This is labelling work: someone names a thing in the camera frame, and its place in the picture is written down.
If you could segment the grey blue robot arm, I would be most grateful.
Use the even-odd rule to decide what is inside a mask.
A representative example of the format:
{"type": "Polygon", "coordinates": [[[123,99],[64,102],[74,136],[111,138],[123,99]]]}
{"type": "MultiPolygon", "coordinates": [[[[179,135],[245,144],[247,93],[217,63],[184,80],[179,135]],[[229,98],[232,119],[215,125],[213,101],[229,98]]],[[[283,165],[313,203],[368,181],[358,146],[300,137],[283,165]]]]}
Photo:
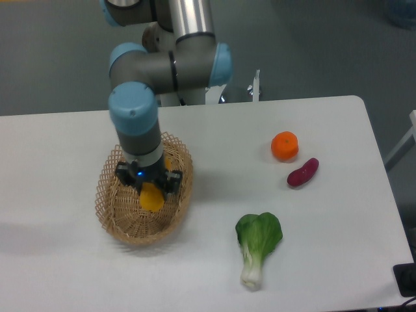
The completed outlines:
{"type": "Polygon", "coordinates": [[[124,160],[115,169],[122,184],[142,192],[153,185],[162,198],[176,194],[183,174],[165,165],[157,96],[222,86],[232,78],[227,44],[216,40],[208,1],[102,1],[107,22],[125,27],[154,22],[174,36],[167,51],[127,42],[110,54],[110,118],[124,160]]]}

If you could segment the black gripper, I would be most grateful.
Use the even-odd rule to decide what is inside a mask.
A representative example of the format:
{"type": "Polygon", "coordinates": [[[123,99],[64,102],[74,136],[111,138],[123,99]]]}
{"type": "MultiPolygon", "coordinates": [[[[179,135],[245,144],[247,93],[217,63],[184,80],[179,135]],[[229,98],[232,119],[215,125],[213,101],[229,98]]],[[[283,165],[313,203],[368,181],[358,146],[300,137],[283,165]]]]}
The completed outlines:
{"type": "Polygon", "coordinates": [[[183,179],[182,171],[167,170],[164,155],[149,166],[140,166],[137,161],[119,161],[115,176],[123,186],[133,188],[138,195],[141,193],[143,183],[153,183],[161,191],[164,200],[178,193],[183,179]]]}

